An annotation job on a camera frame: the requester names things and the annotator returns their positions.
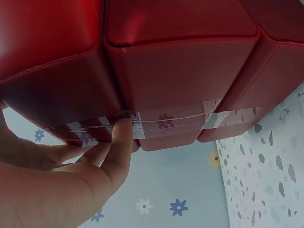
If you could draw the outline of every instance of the transparent adhesive tape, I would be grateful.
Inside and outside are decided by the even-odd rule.
[[[92,120],[68,123],[65,126],[47,128],[53,135],[66,141],[81,140],[84,146],[102,142],[111,137],[114,123],[120,118],[130,118],[135,139],[150,139],[183,133],[199,132],[236,124],[258,122],[265,114],[264,107],[215,112],[221,99],[152,111],[124,111],[113,116],[102,116]],[[69,131],[65,136],[58,132]]]

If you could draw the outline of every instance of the wallpaper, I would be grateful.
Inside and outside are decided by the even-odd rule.
[[[4,110],[4,115],[9,128],[19,137],[48,145],[62,144],[12,109]],[[229,228],[215,142],[134,153],[125,184],[80,227],[202,226]]]
[[[230,227],[304,228],[304,84],[217,147]]]

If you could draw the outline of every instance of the yellow flower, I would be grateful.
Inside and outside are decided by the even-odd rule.
[[[209,157],[206,158],[206,160],[209,162],[209,166],[213,166],[216,170],[219,167],[219,156],[218,151],[213,152],[210,151]]]

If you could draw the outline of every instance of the red cushion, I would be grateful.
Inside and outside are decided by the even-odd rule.
[[[102,125],[124,110],[100,44],[100,0],[0,3],[0,98],[68,143],[67,123]],[[111,140],[105,128],[91,138]]]
[[[204,130],[201,142],[247,131],[304,81],[304,6],[299,0],[242,0],[261,36],[217,112],[264,107],[250,123]]]
[[[109,1],[105,46],[126,104],[154,120],[143,123],[146,138],[166,137],[142,139],[141,147],[194,142],[205,116],[180,117],[225,96],[257,39],[238,0]],[[160,124],[163,116],[172,124]],[[181,133],[190,135],[172,135]]]

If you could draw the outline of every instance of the terrazzo pattern wall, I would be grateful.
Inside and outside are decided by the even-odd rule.
[[[304,85],[245,134],[217,141],[230,227],[304,228]]]

